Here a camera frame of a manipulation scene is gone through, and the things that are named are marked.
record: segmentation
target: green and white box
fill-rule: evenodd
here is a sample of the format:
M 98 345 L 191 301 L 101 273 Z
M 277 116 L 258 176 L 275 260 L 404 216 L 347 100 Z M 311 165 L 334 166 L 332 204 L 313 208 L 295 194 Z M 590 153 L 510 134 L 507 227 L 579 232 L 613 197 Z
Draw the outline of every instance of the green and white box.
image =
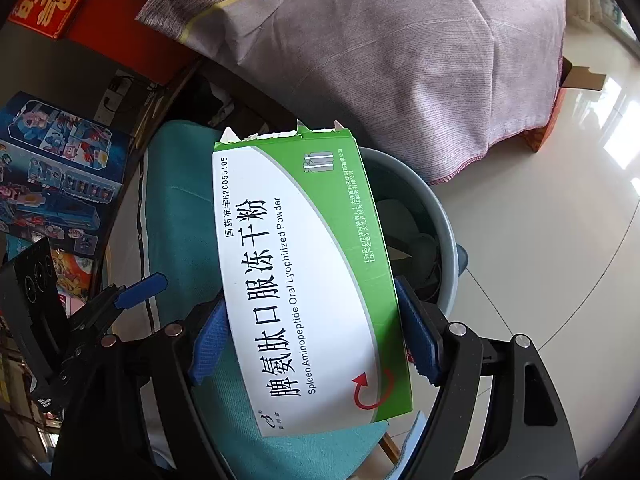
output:
M 350 131 L 217 142 L 213 189 L 226 309 L 262 435 L 411 411 L 398 301 Z

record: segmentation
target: red arrow logo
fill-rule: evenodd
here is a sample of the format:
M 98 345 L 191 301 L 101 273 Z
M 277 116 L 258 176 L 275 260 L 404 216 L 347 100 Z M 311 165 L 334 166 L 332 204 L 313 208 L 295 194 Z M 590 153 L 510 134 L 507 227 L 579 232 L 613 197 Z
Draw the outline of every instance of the red arrow logo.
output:
M 385 394 L 382 397 L 380 397 L 380 400 L 375 404 L 363 404 L 360 402 L 360 398 L 359 398 L 360 389 L 363 386 L 369 386 L 369 383 L 367 383 L 367 374 L 366 373 L 360 374 L 355 379 L 353 379 L 353 382 L 356 383 L 356 391 L 353 393 L 353 402 L 355 402 L 356 406 L 358 406 L 361 410 L 373 410 L 378 406 L 380 406 L 380 404 L 383 404 L 384 402 L 386 402 L 386 400 L 389 398 L 389 395 L 391 395 L 391 392 L 394 389 L 394 377 L 393 377 L 393 374 L 391 373 L 391 370 L 388 370 L 388 368 L 385 368 L 384 373 L 386 375 L 386 378 L 388 379 L 389 384 L 386 388 Z

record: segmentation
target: teal cushion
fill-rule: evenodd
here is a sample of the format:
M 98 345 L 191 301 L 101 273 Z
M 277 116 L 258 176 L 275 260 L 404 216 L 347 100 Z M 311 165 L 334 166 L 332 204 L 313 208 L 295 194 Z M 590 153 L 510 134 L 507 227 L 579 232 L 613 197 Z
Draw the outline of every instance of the teal cushion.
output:
M 156 297 L 162 325 L 183 319 L 222 288 L 213 223 L 211 153 L 220 133 L 172 121 L 156 133 L 146 163 L 150 272 L 169 281 Z M 210 436 L 239 480 L 342 480 L 371 452 L 387 423 L 298 437 L 263 438 L 231 340 L 215 374 L 194 389 Z

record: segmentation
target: blue gripper pad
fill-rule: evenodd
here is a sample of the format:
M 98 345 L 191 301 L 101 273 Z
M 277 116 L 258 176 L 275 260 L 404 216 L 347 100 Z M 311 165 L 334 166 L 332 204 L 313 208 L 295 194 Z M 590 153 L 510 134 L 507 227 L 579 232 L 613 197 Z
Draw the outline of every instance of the blue gripper pad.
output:
M 193 345 L 193 363 L 189 377 L 194 384 L 202 384 L 205 377 L 213 375 L 228 336 L 229 320 L 225 300 L 222 299 L 214 307 Z
M 164 274 L 156 272 L 148 278 L 127 287 L 126 290 L 120 293 L 118 299 L 113 302 L 113 306 L 124 310 L 134 307 L 156 294 L 160 294 L 166 289 L 167 283 Z
M 435 341 L 422 323 L 420 313 L 411 302 L 404 287 L 398 280 L 394 281 L 398 295 L 402 334 L 414 358 L 415 368 L 420 375 L 427 377 L 431 384 L 439 384 L 442 371 L 438 364 Z

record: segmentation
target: screw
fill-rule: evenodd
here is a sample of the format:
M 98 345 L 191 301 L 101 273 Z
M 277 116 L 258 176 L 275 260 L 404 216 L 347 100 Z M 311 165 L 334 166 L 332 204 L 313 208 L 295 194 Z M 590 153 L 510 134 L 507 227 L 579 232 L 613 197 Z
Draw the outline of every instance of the screw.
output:
M 531 345 L 531 339 L 529 339 L 524 334 L 518 334 L 516 336 L 516 344 L 518 346 L 522 346 L 523 348 L 529 348 L 529 346 Z
M 179 323 L 171 323 L 166 326 L 166 328 L 164 329 L 164 333 L 169 337 L 180 335 L 182 333 L 182 325 L 180 325 Z
M 116 336 L 114 336 L 113 334 L 107 334 L 106 336 L 104 336 L 100 340 L 100 344 L 104 348 L 109 348 L 109 347 L 115 345 L 117 340 L 118 340 L 118 338 Z
M 466 326 L 462 323 L 451 323 L 449 325 L 449 332 L 455 335 L 463 336 L 466 334 Z

